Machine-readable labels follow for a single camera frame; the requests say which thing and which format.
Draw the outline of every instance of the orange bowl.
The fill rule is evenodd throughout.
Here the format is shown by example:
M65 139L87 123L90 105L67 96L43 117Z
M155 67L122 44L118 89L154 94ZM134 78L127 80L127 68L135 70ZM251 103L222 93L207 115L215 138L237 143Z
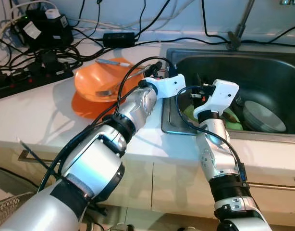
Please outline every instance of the orange bowl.
M124 58L114 58L113 61L129 63ZM117 94L110 96L98 96L97 91L105 91L115 84L119 83L130 67L123 67L112 64L94 63L78 70L75 74L75 88L78 94L91 102L114 102L117 100ZM128 79L123 87L122 96L124 96L143 78L140 74Z

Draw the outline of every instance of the white countertop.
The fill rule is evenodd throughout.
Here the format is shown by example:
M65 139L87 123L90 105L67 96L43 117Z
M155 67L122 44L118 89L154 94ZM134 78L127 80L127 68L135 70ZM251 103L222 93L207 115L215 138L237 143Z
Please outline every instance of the white countertop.
M91 47L91 44L83 44L80 51L91 54ZM222 45L195 43L155 44L111 51L102 58L122 56L136 63L149 56L165 56L167 48L172 47L225 49ZM292 48L275 46L243 46L241 50L295 52ZM0 147L19 147L16 142L19 137L36 152L58 152L91 122L72 110L74 93L74 78L70 78L0 99ZM199 157L194 136L161 131L161 106L162 101L158 101L145 126L128 144L125 158L197 165ZM231 139L231 144L248 171L295 177L295 144L235 139Z

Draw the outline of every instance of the sink basin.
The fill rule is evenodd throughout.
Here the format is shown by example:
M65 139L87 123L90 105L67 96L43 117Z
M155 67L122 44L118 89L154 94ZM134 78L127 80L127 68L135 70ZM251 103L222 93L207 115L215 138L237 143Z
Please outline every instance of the sink basin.
M243 102L261 104L286 126L284 133L229 130L231 138L295 143L295 54L169 49L167 58L177 64L187 86L196 73L208 84L217 78L235 82ZM188 97L181 99L181 110L191 103ZM243 117L235 100L231 109L238 118ZM163 101L161 128L168 133L197 134L180 119L175 97Z

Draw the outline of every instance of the cabinet handle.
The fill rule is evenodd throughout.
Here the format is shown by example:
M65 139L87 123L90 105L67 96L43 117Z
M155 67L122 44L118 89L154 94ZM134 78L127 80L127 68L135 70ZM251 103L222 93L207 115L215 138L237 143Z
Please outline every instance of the cabinet handle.
M277 189L277 190L295 191L295 186L288 186L288 185L249 182L249 186L253 187L253 188L262 188L262 189Z
M18 160L24 161L24 162L33 162L33 163L39 163L35 158L27 157L29 152L27 150L23 150L22 153L19 155ZM46 160L41 159L44 161L45 164L50 165L52 163L52 160Z

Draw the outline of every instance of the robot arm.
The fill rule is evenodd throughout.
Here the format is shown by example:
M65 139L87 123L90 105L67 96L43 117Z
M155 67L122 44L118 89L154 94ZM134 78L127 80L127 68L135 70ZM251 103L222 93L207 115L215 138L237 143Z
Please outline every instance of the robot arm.
M147 77L139 85L117 115L105 117L105 124L68 155L62 179L30 198L0 231L78 231L87 206L106 200L122 179L127 143L144 126L157 99L176 95L185 81L179 74Z
M229 142L229 134L220 115L230 106L239 87L235 83L215 80L208 100L194 110L201 127ZM201 132L197 135L201 165L215 200L217 231L271 231L263 217L229 147L219 139Z

